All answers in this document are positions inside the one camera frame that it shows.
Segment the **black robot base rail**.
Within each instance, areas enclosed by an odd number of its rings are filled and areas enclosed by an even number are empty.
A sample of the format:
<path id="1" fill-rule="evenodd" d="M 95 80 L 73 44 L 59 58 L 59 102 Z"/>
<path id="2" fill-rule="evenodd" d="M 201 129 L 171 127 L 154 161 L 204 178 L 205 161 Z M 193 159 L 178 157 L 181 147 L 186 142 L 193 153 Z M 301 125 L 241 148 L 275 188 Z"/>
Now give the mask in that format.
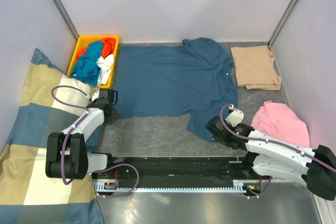
<path id="1" fill-rule="evenodd" d="M 107 168 L 119 164 L 134 166 L 140 182 L 153 177 L 186 179 L 188 176 L 224 181 L 269 179 L 269 176 L 253 171 L 250 159 L 244 157 L 111 157 Z"/>

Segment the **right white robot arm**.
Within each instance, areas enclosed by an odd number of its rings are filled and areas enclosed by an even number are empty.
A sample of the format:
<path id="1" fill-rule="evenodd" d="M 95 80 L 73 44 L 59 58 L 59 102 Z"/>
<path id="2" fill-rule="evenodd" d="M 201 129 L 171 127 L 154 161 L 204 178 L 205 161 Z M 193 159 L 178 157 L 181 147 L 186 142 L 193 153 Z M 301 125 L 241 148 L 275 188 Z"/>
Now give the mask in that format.
<path id="1" fill-rule="evenodd" d="M 242 123 L 231 126 L 218 116 L 206 129 L 216 142 L 247 152 L 240 164 L 230 166 L 230 173 L 245 179 L 258 175 L 289 180 L 320 198 L 335 200 L 335 154 L 328 147 L 285 143 Z"/>

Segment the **dark blue t-shirt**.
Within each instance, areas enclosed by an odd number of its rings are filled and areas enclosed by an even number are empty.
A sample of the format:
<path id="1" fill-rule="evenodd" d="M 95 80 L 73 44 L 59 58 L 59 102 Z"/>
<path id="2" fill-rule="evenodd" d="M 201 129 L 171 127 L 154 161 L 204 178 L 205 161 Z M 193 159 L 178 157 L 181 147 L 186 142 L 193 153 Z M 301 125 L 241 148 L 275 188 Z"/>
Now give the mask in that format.
<path id="1" fill-rule="evenodd" d="M 113 88 L 123 118 L 190 114 L 187 130 L 205 141 L 206 124 L 226 104 L 238 106 L 231 55 L 209 38 L 179 46 L 127 46 L 119 51 Z"/>

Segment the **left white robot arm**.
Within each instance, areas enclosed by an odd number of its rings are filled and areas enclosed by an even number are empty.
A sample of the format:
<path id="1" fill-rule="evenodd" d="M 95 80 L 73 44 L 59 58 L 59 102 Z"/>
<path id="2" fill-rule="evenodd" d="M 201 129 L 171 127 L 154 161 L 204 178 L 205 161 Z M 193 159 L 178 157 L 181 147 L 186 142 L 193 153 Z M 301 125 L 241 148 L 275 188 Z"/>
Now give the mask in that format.
<path id="1" fill-rule="evenodd" d="M 55 91 L 70 88 L 81 92 L 90 101 L 87 106 L 69 104 L 59 100 Z M 62 132 L 53 132 L 48 136 L 46 152 L 46 176 L 61 178 L 64 184 L 74 179 L 84 179 L 87 174 L 98 173 L 103 178 L 111 178 L 115 165 L 109 160 L 110 154 L 92 153 L 87 150 L 87 140 L 103 124 L 111 124 L 119 118 L 114 106 L 119 94 L 113 89 L 100 89 L 92 96 L 84 91 L 66 85 L 51 90 L 52 97 L 59 103 L 73 108 L 83 109 L 83 114 Z"/>

